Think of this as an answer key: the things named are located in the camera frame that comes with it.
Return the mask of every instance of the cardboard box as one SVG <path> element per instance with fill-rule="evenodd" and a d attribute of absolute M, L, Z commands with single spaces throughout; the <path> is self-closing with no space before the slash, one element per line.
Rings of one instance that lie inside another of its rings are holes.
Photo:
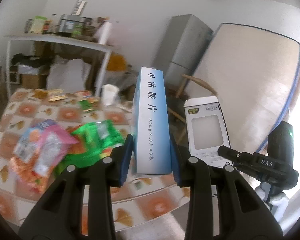
<path fill-rule="evenodd" d="M 161 70 L 142 67 L 133 98 L 135 172 L 171 173 L 167 101 Z"/>
<path fill-rule="evenodd" d="M 39 74 L 39 75 L 30 75 L 23 74 L 22 75 L 22 86 L 27 89 L 37 89 L 37 88 L 46 88 L 47 77 L 49 74 L 49 70 Z"/>
<path fill-rule="evenodd" d="M 210 166 L 232 164 L 218 155 L 221 145 L 230 147 L 226 123 L 217 97 L 191 98 L 185 102 L 189 150 Z"/>

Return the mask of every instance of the white cup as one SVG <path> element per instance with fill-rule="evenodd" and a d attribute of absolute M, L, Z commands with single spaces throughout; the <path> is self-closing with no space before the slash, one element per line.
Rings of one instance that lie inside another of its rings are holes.
<path fill-rule="evenodd" d="M 111 106 L 119 92 L 119 88 L 114 85 L 103 85 L 101 100 L 104 106 Z"/>

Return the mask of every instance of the mattress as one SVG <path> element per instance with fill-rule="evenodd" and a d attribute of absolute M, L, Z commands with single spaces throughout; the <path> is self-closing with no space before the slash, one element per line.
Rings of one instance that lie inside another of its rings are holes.
<path fill-rule="evenodd" d="M 194 77 L 218 95 L 231 148 L 259 152 L 284 118 L 300 72 L 300 43 L 253 26 L 223 23 Z M 190 98 L 211 93 L 193 82 Z"/>

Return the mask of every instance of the refrigerator door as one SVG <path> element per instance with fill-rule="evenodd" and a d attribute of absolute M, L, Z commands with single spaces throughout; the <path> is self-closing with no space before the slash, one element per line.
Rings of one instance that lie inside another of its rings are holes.
<path fill-rule="evenodd" d="M 193 72 L 210 43 L 211 35 L 212 30 L 207 25 L 194 15 L 189 15 L 188 23 L 171 61 Z"/>
<path fill-rule="evenodd" d="M 170 62 L 168 71 L 164 76 L 164 82 L 174 86 L 179 86 L 183 80 L 182 74 L 191 75 L 192 70 Z"/>

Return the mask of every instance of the gray refrigerator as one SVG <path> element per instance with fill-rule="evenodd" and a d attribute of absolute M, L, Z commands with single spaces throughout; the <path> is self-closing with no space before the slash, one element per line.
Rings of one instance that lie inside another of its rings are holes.
<path fill-rule="evenodd" d="M 196 16 L 172 17 L 152 67 L 163 71 L 165 83 L 180 85 L 182 74 L 193 74 L 211 37 L 212 30 Z"/>

